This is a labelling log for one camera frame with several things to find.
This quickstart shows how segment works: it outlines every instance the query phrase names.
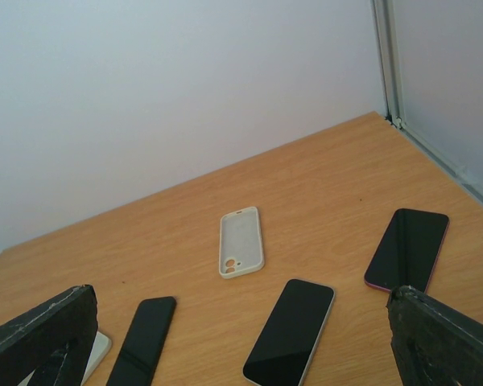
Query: white phone case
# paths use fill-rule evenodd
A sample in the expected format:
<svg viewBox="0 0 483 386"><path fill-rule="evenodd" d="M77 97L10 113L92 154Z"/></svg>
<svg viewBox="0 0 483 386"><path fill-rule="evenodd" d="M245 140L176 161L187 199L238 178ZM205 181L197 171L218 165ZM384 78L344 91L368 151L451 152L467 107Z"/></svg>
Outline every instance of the white phone case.
<svg viewBox="0 0 483 386"><path fill-rule="evenodd" d="M220 222L220 275L230 279L258 271L264 264L258 209L246 207L223 216Z"/></svg>

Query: wooden table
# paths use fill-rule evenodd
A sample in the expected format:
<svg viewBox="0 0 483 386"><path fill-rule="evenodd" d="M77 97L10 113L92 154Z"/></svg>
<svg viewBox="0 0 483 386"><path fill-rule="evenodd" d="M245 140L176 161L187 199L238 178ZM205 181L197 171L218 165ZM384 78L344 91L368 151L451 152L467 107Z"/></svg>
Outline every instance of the wooden table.
<svg viewBox="0 0 483 386"><path fill-rule="evenodd" d="M266 265L222 279L220 218L252 205ZM337 291L306 385L397 385L387 294L363 273L399 207L449 215L428 293L483 323L483 208L371 113L6 250L0 325L92 284L114 342L89 380L103 385L138 303L174 295L155 383L247 384L246 356L286 281L300 277Z"/></svg>

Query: black screen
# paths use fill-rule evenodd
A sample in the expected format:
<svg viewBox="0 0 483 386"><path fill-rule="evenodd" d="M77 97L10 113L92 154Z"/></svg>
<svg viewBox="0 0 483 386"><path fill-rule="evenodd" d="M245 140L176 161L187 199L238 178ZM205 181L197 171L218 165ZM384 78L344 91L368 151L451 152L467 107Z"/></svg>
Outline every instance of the black screen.
<svg viewBox="0 0 483 386"><path fill-rule="evenodd" d="M139 303L107 386L149 386L175 309L172 297Z"/></svg>
<svg viewBox="0 0 483 386"><path fill-rule="evenodd" d="M440 213L397 210L365 273L366 283L384 290L411 285L425 291L448 224Z"/></svg>
<svg viewBox="0 0 483 386"><path fill-rule="evenodd" d="M243 367L261 386L296 386L303 377L334 299L324 285L290 280Z"/></svg>

